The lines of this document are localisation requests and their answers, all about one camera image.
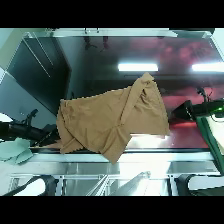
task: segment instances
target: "green strap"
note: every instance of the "green strap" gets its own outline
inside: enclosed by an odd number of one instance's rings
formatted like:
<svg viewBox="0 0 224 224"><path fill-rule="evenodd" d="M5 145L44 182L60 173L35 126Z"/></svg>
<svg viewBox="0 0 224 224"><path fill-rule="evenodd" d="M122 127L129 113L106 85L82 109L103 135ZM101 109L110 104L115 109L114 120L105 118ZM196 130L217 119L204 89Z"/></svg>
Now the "green strap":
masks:
<svg viewBox="0 0 224 224"><path fill-rule="evenodd" d="M207 119L205 117L196 117L196 122L215 159L214 163L216 168L221 175L224 175L224 158L220 152L216 139L212 135Z"/></svg>

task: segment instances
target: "wrinkled fabric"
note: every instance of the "wrinkled fabric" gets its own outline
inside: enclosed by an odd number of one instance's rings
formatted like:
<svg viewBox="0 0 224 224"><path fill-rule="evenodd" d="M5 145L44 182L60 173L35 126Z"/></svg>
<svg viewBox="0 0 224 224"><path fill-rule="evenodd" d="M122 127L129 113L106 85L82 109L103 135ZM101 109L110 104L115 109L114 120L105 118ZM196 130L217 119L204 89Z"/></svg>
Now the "wrinkled fabric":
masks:
<svg viewBox="0 0 224 224"><path fill-rule="evenodd" d="M130 134L169 135L166 110L154 78L145 73L133 86L61 100L57 127L61 153L86 149L115 163Z"/></svg>

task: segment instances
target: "teal fabric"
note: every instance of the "teal fabric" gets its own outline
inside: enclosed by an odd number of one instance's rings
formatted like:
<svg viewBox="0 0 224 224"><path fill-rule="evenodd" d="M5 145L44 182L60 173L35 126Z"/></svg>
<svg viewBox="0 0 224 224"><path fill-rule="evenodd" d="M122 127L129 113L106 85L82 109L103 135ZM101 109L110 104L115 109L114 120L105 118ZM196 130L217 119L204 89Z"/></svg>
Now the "teal fabric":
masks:
<svg viewBox="0 0 224 224"><path fill-rule="evenodd" d="M207 119L205 117L197 117L196 122L215 159L214 163L216 168L221 173L221 175L224 175L224 157L220 152L216 139L212 135Z"/></svg>
<svg viewBox="0 0 224 224"><path fill-rule="evenodd" d="M30 142L22 138L16 138L15 141L1 142L0 161L15 165L28 160L33 156L29 146Z"/></svg>

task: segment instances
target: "brown garment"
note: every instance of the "brown garment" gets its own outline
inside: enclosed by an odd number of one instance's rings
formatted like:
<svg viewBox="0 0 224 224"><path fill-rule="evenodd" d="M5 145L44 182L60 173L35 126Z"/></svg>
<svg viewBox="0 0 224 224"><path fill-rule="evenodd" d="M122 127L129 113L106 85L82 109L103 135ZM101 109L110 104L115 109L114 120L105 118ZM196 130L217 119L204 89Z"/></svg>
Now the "brown garment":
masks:
<svg viewBox="0 0 224 224"><path fill-rule="evenodd" d="M130 134L168 135L166 110L153 80L145 73L132 87L61 100L57 117L61 153L85 147L115 163Z"/></svg>

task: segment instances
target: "brown cloth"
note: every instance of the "brown cloth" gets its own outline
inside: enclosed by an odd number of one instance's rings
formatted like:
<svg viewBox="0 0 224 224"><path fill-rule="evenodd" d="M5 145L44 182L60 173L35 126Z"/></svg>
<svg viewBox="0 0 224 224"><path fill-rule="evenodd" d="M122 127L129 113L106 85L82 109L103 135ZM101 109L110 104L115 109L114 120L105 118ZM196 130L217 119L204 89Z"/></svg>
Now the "brown cloth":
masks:
<svg viewBox="0 0 224 224"><path fill-rule="evenodd" d="M130 134L168 135L166 110L153 80L145 73L125 89L61 100L57 117L60 152L85 147L115 163L131 139Z"/></svg>

